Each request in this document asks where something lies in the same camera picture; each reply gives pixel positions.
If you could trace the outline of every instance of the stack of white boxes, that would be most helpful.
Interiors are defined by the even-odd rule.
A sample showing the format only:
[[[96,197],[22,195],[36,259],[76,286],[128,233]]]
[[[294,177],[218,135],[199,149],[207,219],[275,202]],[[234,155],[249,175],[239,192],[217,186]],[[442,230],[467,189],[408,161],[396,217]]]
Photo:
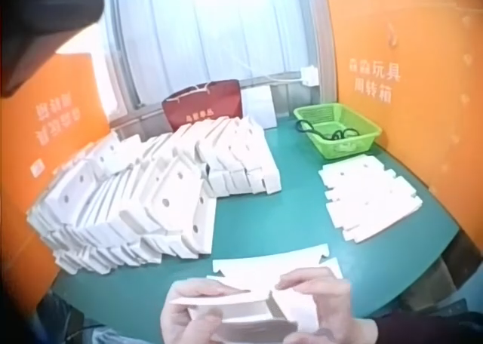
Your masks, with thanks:
[[[418,210],[416,189],[374,156],[359,155],[327,164],[319,174],[334,227],[346,241],[362,242]]]
[[[68,273],[106,274],[211,253],[217,197],[280,189],[263,129],[219,118],[145,143],[111,133],[59,169],[27,220]]]

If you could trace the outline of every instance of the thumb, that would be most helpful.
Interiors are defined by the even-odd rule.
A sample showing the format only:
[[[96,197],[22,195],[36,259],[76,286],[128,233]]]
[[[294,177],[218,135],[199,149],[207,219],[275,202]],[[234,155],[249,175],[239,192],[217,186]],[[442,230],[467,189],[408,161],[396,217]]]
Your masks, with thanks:
[[[307,333],[292,333],[285,337],[283,344],[325,344],[323,338]]]
[[[211,309],[203,316],[189,322],[178,344],[209,344],[221,321],[222,312]]]

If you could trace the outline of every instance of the wall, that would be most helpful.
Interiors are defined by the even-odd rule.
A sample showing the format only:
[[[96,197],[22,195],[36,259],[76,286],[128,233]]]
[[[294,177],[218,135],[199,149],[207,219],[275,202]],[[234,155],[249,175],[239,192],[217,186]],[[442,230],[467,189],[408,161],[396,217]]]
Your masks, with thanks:
[[[109,133],[87,54],[52,57],[10,99],[2,115],[2,279],[25,312],[58,268],[26,222],[26,211],[53,170]]]
[[[339,101],[483,249],[483,0],[328,1]]]

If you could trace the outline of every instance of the finger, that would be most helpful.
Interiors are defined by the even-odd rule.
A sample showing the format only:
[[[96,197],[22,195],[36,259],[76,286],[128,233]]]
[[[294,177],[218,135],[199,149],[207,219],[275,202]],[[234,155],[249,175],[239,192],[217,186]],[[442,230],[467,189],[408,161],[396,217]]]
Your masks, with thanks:
[[[200,318],[191,321],[177,344],[193,344],[194,342],[210,343],[211,337],[221,325],[222,313],[212,309]]]
[[[294,290],[306,295],[340,296],[350,293],[350,283],[336,278],[315,278],[294,286]]]
[[[171,301],[178,297],[223,296],[242,292],[244,291],[209,278],[190,278],[175,282],[171,286],[168,298]]]
[[[325,344],[324,338],[306,333],[292,333],[286,336],[283,344]]]
[[[334,273],[327,267],[312,267],[305,269],[295,269],[287,274],[280,276],[280,281],[275,286],[277,290],[285,290],[304,281],[314,278],[333,277]]]

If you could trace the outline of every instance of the green plastic basket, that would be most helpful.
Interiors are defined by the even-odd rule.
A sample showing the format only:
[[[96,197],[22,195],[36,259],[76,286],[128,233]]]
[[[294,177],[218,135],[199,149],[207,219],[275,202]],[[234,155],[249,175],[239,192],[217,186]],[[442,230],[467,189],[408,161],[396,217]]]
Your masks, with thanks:
[[[368,151],[382,129],[361,114],[339,103],[328,103],[296,108],[297,119],[307,120],[318,132],[331,136],[335,131],[356,129],[360,135],[341,140],[324,140],[317,134],[307,133],[314,146],[326,159],[336,159]]]

